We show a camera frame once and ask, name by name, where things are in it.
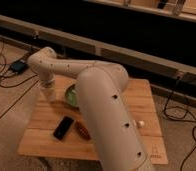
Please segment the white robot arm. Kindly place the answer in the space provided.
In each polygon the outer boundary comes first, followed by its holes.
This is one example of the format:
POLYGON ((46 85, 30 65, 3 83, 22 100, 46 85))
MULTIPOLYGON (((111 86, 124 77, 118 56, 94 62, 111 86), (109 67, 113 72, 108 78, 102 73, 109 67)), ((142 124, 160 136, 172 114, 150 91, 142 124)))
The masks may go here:
POLYGON ((59 59, 45 47, 28 58, 47 96, 53 97, 56 75, 74 78, 77 105, 104 171, 155 171, 122 92, 126 69, 98 60, 59 59))

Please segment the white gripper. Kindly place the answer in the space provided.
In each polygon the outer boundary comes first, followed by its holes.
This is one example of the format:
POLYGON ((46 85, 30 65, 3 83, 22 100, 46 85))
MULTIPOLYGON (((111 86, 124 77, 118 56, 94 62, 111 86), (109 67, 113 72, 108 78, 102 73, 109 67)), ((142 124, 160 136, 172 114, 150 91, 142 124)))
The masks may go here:
POLYGON ((55 82, 41 82, 40 90, 47 101, 55 101, 56 100, 56 91, 55 91, 55 82))

